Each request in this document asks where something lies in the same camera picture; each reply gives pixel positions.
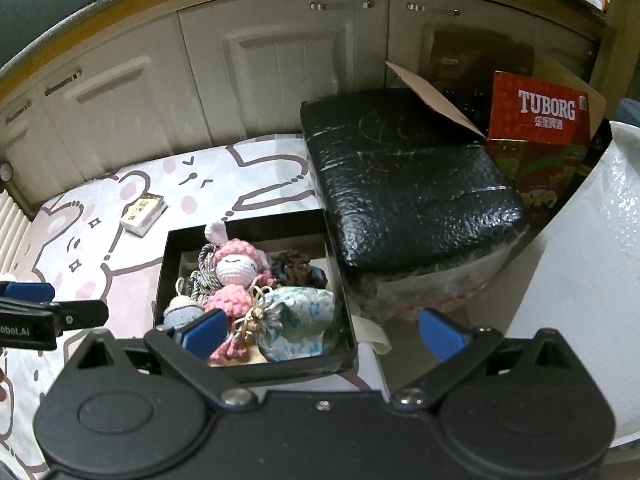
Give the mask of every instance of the bed sheet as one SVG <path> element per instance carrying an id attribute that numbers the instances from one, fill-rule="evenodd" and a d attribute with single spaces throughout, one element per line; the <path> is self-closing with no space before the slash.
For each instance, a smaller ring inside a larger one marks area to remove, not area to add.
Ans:
<path id="1" fill-rule="evenodd" d="M 145 237 L 137 238 L 119 221 L 147 191 L 164 196 L 168 208 Z M 12 273 L 19 280 L 52 283 L 60 301 L 105 300 L 110 308 L 106 327 L 119 338 L 139 337 L 153 324 L 168 231 L 219 218 L 318 207 L 299 136 L 265 136 L 169 156 L 105 174 L 49 200 L 28 228 Z M 8 399 L 0 402 L 0 460 L 21 479 L 47 471 L 31 423 L 86 333 L 65 333 L 55 352 L 8 349 L 1 357 Z M 373 389 L 388 395 L 377 356 L 366 344 L 359 346 L 353 370 L 278 388 Z"/>

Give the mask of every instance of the cabinet door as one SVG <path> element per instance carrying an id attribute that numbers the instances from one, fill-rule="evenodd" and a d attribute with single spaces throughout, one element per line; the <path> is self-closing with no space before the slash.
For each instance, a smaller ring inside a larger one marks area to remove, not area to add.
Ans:
<path id="1" fill-rule="evenodd" d="M 175 13 L 81 54 L 38 88 L 85 178 L 212 146 Z"/>
<path id="2" fill-rule="evenodd" d="M 562 25 L 538 18 L 536 51 L 551 56 L 580 79 L 585 79 L 591 75 L 598 45 Z"/>
<path id="3" fill-rule="evenodd" d="M 31 205 L 84 181 L 34 89 L 0 112 L 0 159 L 14 167 L 12 181 Z"/>
<path id="4" fill-rule="evenodd" d="M 223 0 L 180 12 L 216 140 L 300 129 L 300 104 L 384 86 L 388 0 Z"/>
<path id="5" fill-rule="evenodd" d="M 388 58 L 441 91 L 491 86 L 495 70 L 531 72 L 535 27 L 535 17 L 484 0 L 390 0 Z"/>

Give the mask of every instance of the black foam cushion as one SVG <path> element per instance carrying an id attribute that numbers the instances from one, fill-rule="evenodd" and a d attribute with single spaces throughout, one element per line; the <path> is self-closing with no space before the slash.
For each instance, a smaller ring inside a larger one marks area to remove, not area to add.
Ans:
<path id="1" fill-rule="evenodd" d="M 301 109 L 343 269 L 396 279 L 463 265 L 517 240 L 524 205 L 471 131 L 410 89 Z"/>

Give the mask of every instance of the pink crocheted doll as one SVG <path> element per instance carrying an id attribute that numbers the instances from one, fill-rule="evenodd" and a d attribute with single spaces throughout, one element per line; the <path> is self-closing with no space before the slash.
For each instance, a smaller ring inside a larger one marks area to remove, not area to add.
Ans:
<path id="1" fill-rule="evenodd" d="M 269 271 L 267 258 L 249 242 L 229 240 L 226 236 L 224 222 L 218 221 L 208 225 L 205 236 L 209 242 L 218 246 L 213 254 L 211 266 L 216 271 L 220 283 L 224 285 L 209 298 L 205 312 L 214 308 L 224 310 L 227 317 L 234 321 L 243 317 L 252 307 L 252 298 L 248 289 L 253 285 L 273 285 L 274 279 Z M 220 347 L 212 355 L 213 359 L 235 358 L 244 355 L 244 345 L 232 345 L 226 349 Z"/>

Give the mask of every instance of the cardboard box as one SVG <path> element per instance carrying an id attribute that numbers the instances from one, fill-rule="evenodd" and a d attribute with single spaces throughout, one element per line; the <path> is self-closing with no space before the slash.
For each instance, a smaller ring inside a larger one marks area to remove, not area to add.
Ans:
<path id="1" fill-rule="evenodd" d="M 497 72 L 485 149 L 544 224 L 582 163 L 589 143 L 586 92 Z"/>
<path id="2" fill-rule="evenodd" d="M 353 367 L 358 345 L 346 303 L 342 277 L 335 250 L 324 222 L 322 210 L 314 209 L 260 216 L 226 222 L 229 238 L 239 238 L 263 250 L 267 255 L 286 249 L 299 249 L 322 267 L 327 275 L 327 288 L 341 305 L 341 338 L 331 354 L 275 363 L 226 366 L 225 373 L 242 384 L 318 377 L 344 372 Z M 207 243 L 204 226 L 169 231 L 160 269 L 154 324 L 162 324 L 164 310 L 175 296 L 178 277 L 186 278 L 196 267 L 197 253 Z"/>
<path id="3" fill-rule="evenodd" d="M 602 121 L 606 101 L 601 95 L 554 60 L 536 56 L 536 78 L 496 73 L 487 140 L 430 83 L 387 64 L 426 105 L 485 140 L 489 155 L 531 206 L 534 223 L 546 222 Z"/>

